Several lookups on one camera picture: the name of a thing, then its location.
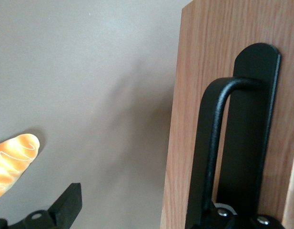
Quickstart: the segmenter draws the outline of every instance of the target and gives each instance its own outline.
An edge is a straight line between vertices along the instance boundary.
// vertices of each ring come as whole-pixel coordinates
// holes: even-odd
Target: black metal handle
[[[257,43],[236,58],[232,78],[220,78],[206,89],[200,106],[186,229],[201,225],[213,210],[211,201],[223,110],[228,112],[217,200],[248,219],[256,214],[270,130],[278,50]]]

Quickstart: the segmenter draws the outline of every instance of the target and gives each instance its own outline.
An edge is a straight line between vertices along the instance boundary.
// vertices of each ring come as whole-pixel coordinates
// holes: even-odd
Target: door handle
[[[280,60],[275,47],[250,45],[237,56],[233,77],[213,81],[204,92],[185,229],[283,228],[274,218],[257,215]],[[223,111],[229,96],[217,201],[231,206],[237,215],[216,208],[211,200]]]

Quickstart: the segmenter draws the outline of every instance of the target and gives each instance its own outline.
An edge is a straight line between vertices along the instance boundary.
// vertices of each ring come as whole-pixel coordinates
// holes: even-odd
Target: wood grain
[[[182,10],[161,229],[184,229],[202,94],[257,42],[282,54],[259,213],[294,228],[294,0],[195,0]]]

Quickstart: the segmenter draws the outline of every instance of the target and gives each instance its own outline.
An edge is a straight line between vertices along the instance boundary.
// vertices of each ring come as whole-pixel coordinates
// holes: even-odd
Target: screw
[[[263,217],[263,216],[258,216],[257,221],[261,224],[264,224],[264,225],[270,224],[270,221],[266,217]]]
[[[224,216],[224,217],[228,216],[228,212],[225,209],[222,209],[222,208],[218,209],[218,214],[220,216]]]

